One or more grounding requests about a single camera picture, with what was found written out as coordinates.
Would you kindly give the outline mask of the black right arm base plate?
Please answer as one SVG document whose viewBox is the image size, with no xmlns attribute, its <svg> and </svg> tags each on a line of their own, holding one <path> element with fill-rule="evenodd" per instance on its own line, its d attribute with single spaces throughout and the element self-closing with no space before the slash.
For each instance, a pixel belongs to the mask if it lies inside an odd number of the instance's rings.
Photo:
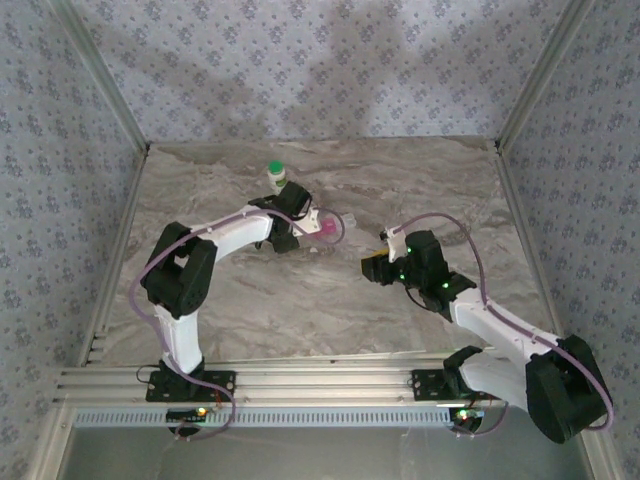
<svg viewBox="0 0 640 480">
<path fill-rule="evenodd" d="M 495 399 L 485 392 L 472 390 L 459 373 L 445 369 L 412 370 L 408 385 L 415 401 Z"/>
</svg>

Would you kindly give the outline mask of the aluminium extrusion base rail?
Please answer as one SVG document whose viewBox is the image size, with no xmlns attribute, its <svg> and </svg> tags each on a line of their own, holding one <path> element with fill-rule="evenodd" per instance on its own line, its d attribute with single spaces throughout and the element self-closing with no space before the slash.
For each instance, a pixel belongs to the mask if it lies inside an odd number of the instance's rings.
<svg viewBox="0 0 640 480">
<path fill-rule="evenodd" d="M 449 354 L 399 352 L 209 363 L 236 373 L 234 396 L 242 407 L 404 406 L 413 402 L 410 373 L 438 369 Z M 56 403 L 79 406 L 140 405 L 149 367 L 102 364 L 61 372 Z"/>
</svg>

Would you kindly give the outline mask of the aluminium frame bar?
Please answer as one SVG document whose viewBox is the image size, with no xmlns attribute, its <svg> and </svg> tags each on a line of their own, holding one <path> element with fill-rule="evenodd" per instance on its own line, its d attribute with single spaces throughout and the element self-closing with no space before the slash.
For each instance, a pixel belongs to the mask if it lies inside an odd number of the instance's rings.
<svg viewBox="0 0 640 480">
<path fill-rule="evenodd" d="M 582 439 L 594 480 L 626 480 L 610 435 L 587 432 Z"/>
<path fill-rule="evenodd" d="M 75 419 L 75 408 L 55 404 L 36 442 L 27 480 L 57 480 Z"/>
</svg>

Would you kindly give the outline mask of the grey metal panel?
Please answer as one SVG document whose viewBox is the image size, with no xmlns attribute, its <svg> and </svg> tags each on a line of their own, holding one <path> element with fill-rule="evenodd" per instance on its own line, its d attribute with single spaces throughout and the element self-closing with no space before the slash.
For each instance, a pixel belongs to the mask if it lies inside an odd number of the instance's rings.
<svg viewBox="0 0 640 480">
<path fill-rule="evenodd" d="M 236 429 L 179 442 L 163 428 L 78 428 L 59 480 L 593 480 L 580 446 L 514 423 L 445 429 Z"/>
</svg>

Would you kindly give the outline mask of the aluminium corner post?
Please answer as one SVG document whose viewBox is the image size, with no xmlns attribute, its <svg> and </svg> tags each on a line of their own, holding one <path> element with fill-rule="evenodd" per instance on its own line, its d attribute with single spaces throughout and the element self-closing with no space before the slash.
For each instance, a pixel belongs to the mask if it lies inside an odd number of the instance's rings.
<svg viewBox="0 0 640 480">
<path fill-rule="evenodd" d="M 544 44 L 498 137 L 496 150 L 504 156 L 513 147 L 527 119 L 540 100 L 581 25 L 596 0 L 567 0 L 559 20 Z"/>
<path fill-rule="evenodd" d="M 124 133 L 135 149 L 145 154 L 148 151 L 148 142 L 78 10 L 71 0 L 47 0 L 47 2 L 73 43 L 94 83 L 116 116 Z"/>
</svg>

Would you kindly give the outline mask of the aluminium table side rail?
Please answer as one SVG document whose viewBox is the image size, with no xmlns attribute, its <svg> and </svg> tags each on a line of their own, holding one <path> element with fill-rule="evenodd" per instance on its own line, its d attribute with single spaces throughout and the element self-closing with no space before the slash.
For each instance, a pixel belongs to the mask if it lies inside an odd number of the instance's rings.
<svg viewBox="0 0 640 480">
<path fill-rule="evenodd" d="M 506 157 L 496 149 L 498 154 L 497 170 L 505 192 L 509 208 L 511 209 L 518 235 L 524 250 L 525 257 L 529 264 L 532 277 L 536 284 L 540 300 L 546 318 L 551 322 L 554 331 L 561 337 L 565 336 L 565 329 L 558 316 L 554 301 L 551 296 L 549 282 L 546 279 L 544 268 L 538 251 L 536 249 L 534 236 L 525 215 L 525 209 L 520 199 L 513 174 L 510 171 L 509 162 Z"/>
<path fill-rule="evenodd" d="M 111 304 L 117 291 L 125 249 L 135 216 L 136 204 L 139 198 L 138 188 L 148 156 L 149 149 L 146 149 L 142 153 L 141 159 L 136 166 L 133 179 L 129 186 L 122 217 L 115 237 L 115 243 L 84 335 L 83 344 L 75 364 L 76 367 L 83 368 L 90 363 L 94 340 L 104 332 L 105 324 L 109 318 Z"/>
</svg>

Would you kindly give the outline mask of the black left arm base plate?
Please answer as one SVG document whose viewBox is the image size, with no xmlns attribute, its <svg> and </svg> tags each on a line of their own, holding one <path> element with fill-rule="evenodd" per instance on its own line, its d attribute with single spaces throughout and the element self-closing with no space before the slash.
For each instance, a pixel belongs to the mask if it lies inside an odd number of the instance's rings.
<svg viewBox="0 0 640 480">
<path fill-rule="evenodd" d="M 224 388 L 233 394 L 236 386 L 236 373 L 234 371 L 205 370 L 202 372 L 200 380 Z M 218 390 L 187 381 L 172 370 L 156 370 L 151 373 L 145 400 L 149 403 L 229 402 L 228 397 Z"/>
</svg>

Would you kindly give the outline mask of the pink and clear pill organizer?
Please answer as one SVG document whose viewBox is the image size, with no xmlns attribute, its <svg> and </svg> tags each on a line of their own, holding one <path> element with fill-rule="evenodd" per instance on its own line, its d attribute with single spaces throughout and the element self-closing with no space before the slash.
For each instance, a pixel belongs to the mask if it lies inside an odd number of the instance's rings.
<svg viewBox="0 0 640 480">
<path fill-rule="evenodd" d="M 342 224 L 346 229 L 355 228 L 357 221 L 352 213 L 341 215 Z M 321 230 L 317 233 L 319 237 L 336 237 L 342 233 L 342 224 L 333 214 L 325 215 L 321 219 Z"/>
</svg>

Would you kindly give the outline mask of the clear pill bottle green cap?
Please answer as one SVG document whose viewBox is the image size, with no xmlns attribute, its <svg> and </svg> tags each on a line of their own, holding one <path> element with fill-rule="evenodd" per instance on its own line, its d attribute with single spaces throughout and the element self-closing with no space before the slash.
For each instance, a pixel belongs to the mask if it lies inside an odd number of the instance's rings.
<svg viewBox="0 0 640 480">
<path fill-rule="evenodd" d="M 267 176 L 273 193 L 279 195 L 288 182 L 284 164 L 279 160 L 271 161 L 268 164 Z"/>
</svg>

